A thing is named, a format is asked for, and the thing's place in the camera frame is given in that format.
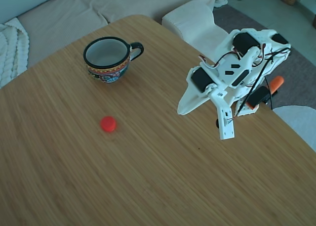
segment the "red bottle cap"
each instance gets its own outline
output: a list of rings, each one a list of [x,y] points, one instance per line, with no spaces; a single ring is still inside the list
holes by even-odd
[[[115,130],[117,122],[112,116],[106,116],[101,120],[100,125],[105,132],[112,132]]]

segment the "knitted blanket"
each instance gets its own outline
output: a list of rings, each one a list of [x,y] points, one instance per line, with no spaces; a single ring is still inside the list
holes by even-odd
[[[0,88],[27,70],[29,36],[19,20],[0,24]]]

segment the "black rim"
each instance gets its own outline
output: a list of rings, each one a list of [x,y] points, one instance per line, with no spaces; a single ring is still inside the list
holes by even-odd
[[[88,49],[95,43],[99,42],[99,41],[102,41],[102,40],[117,40],[117,41],[120,41],[122,43],[124,43],[126,45],[126,48],[127,48],[127,54],[126,56],[120,60],[119,62],[115,63],[115,64],[111,64],[111,65],[106,65],[106,66],[99,66],[99,65],[95,65],[95,64],[92,64],[90,63],[87,58],[86,58],[86,54],[87,54],[87,51]],[[118,66],[120,64],[122,64],[129,56],[129,53],[130,53],[130,45],[128,43],[126,43],[126,41],[122,40],[121,38],[118,38],[118,37],[102,37],[102,38],[99,38],[99,39],[96,39],[94,40],[93,42],[91,42],[89,45],[87,45],[87,47],[84,49],[84,52],[83,52],[83,59],[84,61],[92,68],[96,68],[96,69],[109,69],[109,68],[113,68],[115,66]]]

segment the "beige sofa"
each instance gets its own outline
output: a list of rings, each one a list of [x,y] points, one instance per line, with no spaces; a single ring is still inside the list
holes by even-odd
[[[18,16],[29,34],[28,67],[80,37],[118,19],[133,14],[143,14],[161,22],[162,17],[168,12],[191,0],[45,1],[0,0],[0,10],[8,11],[0,15],[0,23]],[[210,6],[214,2],[214,0],[199,1]]]

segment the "ceramic mug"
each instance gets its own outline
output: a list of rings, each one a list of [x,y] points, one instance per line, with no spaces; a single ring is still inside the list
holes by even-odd
[[[139,42],[128,44],[121,38],[102,37],[84,49],[83,59],[90,75],[105,83],[113,83],[123,76],[129,63],[143,52],[144,47]]]

